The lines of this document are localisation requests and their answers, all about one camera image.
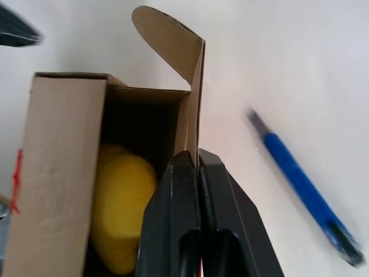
white background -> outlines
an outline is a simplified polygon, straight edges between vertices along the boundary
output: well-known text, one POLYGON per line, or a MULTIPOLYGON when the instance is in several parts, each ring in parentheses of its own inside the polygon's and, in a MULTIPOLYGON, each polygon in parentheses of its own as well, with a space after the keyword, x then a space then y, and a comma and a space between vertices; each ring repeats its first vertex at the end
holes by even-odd
POLYGON ((369 244, 369 2, 366 0, 6 0, 44 35, 0 47, 0 192, 10 196, 34 71, 107 72, 188 88, 135 31, 138 5, 206 40, 200 145, 257 205, 285 276, 369 276, 330 246, 258 141, 252 106, 364 246, 369 244))

box flap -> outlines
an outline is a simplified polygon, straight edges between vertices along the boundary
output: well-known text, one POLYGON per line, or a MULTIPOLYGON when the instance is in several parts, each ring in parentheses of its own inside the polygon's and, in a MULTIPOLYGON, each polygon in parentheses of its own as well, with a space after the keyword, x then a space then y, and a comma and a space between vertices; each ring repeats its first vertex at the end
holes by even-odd
POLYGON ((82 276, 106 86, 35 77, 2 276, 82 276))
POLYGON ((136 8, 132 21, 151 48, 191 85, 189 97, 180 104, 174 154, 188 150, 197 165, 205 41, 173 17, 147 6, 136 8))
POLYGON ((190 85, 204 41, 173 17, 147 6, 132 13, 142 38, 190 85))

pen tip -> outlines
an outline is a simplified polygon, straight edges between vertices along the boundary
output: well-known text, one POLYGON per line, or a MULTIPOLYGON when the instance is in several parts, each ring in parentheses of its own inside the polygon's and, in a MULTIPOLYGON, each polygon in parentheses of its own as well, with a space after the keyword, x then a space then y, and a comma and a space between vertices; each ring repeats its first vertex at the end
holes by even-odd
POLYGON ((265 125, 264 121, 255 110, 249 110, 247 113, 247 117, 261 137, 270 133, 270 129, 265 125))

cardboard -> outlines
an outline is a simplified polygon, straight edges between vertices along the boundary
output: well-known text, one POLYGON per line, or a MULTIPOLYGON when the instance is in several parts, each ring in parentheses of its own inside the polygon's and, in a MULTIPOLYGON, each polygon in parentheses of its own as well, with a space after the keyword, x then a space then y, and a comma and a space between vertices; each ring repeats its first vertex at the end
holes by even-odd
POLYGON ((37 73, 3 277, 109 275, 90 267, 90 254, 85 261, 99 142, 145 157, 158 177, 180 151, 197 164, 205 42, 156 9, 138 7, 132 20, 191 90, 133 88, 109 74, 37 73))

blue pen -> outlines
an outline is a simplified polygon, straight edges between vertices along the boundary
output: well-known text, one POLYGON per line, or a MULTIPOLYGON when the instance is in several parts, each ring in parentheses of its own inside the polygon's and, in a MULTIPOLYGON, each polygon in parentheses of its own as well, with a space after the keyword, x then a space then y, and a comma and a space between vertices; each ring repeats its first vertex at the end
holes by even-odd
POLYGON ((342 258, 352 266, 364 263, 359 244, 330 209, 279 136, 264 124, 255 111, 250 113, 249 119, 280 170, 342 258))

